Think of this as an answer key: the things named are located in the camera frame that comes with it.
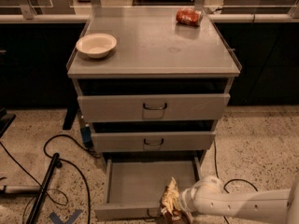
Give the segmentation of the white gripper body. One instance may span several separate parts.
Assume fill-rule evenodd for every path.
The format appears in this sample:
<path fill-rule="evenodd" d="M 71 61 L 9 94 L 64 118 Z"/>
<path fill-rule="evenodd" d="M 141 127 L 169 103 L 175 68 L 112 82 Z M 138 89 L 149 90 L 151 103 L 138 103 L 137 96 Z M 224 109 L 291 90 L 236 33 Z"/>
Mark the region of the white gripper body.
<path fill-rule="evenodd" d="M 183 190 L 178 196 L 181 209 L 187 213 L 216 215 L 214 194 L 222 194 L 223 183 L 216 176 L 206 176 L 197 181 L 191 188 Z"/>

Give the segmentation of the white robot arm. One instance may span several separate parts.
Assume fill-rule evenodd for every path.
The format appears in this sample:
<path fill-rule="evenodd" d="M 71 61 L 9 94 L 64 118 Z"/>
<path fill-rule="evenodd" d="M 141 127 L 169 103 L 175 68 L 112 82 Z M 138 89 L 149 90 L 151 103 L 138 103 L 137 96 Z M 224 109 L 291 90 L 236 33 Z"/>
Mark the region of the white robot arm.
<path fill-rule="evenodd" d="M 206 176 L 179 194 L 188 213 L 236 217 L 268 224 L 299 224 L 299 181 L 290 189 L 224 193 L 216 176 Z"/>

